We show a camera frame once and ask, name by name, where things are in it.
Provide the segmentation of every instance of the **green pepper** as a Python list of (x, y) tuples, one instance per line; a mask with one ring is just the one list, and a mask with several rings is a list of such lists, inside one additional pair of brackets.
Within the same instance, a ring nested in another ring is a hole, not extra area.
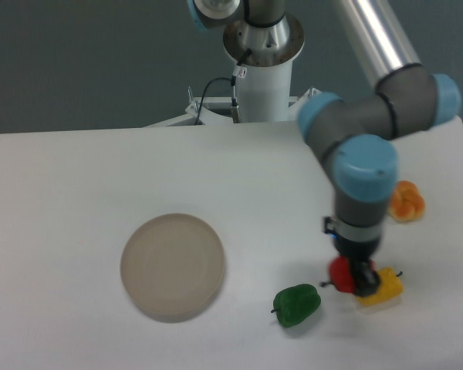
[(301, 284), (280, 291), (272, 306), (279, 323), (284, 328), (300, 324), (308, 318), (321, 304), (321, 297), (310, 284)]

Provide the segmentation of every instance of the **beige plate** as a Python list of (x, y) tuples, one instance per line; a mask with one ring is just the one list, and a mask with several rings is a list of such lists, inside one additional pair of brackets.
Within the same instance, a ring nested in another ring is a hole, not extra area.
[(120, 274), (129, 296), (155, 318), (185, 319), (218, 290), (225, 271), (223, 246), (203, 220), (167, 214), (130, 237)]

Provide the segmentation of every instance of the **blue end cap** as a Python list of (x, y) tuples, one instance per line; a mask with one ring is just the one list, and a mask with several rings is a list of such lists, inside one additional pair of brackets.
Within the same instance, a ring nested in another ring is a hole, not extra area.
[(333, 161), (333, 180), (349, 197), (376, 203), (392, 194), (397, 165), (397, 153), (391, 143), (375, 135), (359, 135), (338, 147)]
[(461, 110), (461, 93), (456, 82), (448, 75), (432, 75), (438, 88), (438, 107), (434, 125), (441, 125), (453, 119)]
[(332, 92), (323, 92), (312, 99), (308, 100), (300, 109), (299, 115), (297, 116), (296, 122), (299, 125), (300, 132), (302, 133), (303, 139), (307, 139), (307, 133), (312, 125), (312, 122), (316, 119), (317, 115), (326, 108), (330, 103), (341, 100), (341, 98)]
[(195, 10), (194, 0), (187, 0), (187, 6), (189, 12), (191, 13), (192, 21), (194, 22), (194, 25), (197, 27), (199, 32), (206, 32), (208, 29), (206, 29), (206, 26), (201, 22), (198, 11)]

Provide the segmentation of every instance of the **silver metal tube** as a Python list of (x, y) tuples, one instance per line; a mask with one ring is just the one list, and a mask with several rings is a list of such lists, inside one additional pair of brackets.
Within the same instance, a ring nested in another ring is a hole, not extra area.
[(333, 3), (372, 86), (401, 67), (420, 63), (387, 0), (335, 0)]

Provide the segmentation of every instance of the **orange toy fruit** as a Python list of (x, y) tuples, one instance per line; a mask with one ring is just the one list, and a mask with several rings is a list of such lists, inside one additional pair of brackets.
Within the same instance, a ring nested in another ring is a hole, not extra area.
[(414, 183), (400, 181), (394, 189), (388, 211), (396, 221), (418, 220), (424, 215), (425, 201)]

